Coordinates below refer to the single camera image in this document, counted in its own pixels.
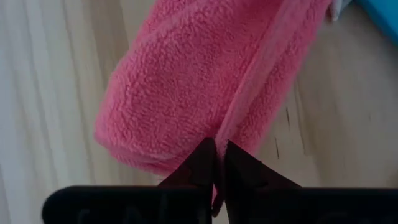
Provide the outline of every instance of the wooden floor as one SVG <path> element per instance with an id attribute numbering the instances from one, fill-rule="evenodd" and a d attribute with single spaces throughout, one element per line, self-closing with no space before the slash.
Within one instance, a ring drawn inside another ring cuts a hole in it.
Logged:
<path id="1" fill-rule="evenodd" d="M 154 184 L 92 138 L 153 0 L 0 0 L 0 223 L 75 184 Z M 398 187 L 398 47 L 355 4 L 325 23 L 259 153 L 304 186 Z M 225 214 L 217 223 L 225 223 Z"/>

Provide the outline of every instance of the wood grain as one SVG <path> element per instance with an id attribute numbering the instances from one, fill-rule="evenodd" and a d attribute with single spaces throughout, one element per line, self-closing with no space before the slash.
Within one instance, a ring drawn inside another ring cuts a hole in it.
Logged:
<path id="1" fill-rule="evenodd" d="M 153 2 L 0 0 L 0 223 L 41 223 L 44 199 L 68 185 L 159 181 L 92 138 Z M 259 158 L 306 186 L 397 187 L 397 99 L 397 47 L 349 6 L 319 31 Z"/>

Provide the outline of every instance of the towel fold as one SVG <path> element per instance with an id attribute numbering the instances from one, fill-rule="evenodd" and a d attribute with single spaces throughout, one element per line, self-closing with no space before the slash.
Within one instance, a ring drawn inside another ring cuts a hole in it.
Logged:
<path id="1" fill-rule="evenodd" d="M 205 137 L 259 147 L 331 0 L 158 0 L 111 76 L 96 140 L 175 170 Z"/>

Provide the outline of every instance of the pink cloth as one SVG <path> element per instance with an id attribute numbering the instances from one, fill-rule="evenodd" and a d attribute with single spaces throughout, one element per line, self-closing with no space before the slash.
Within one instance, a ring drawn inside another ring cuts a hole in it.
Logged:
<path id="1" fill-rule="evenodd" d="M 158 0 L 114 71 L 95 138 L 169 174 L 205 137 L 254 153 L 331 0 Z"/>

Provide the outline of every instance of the blue object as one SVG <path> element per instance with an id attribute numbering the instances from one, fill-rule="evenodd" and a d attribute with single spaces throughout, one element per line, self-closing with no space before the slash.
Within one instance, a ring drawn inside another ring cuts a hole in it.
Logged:
<path id="1" fill-rule="evenodd" d="M 398 45 L 398 0 L 357 0 L 373 22 Z"/>

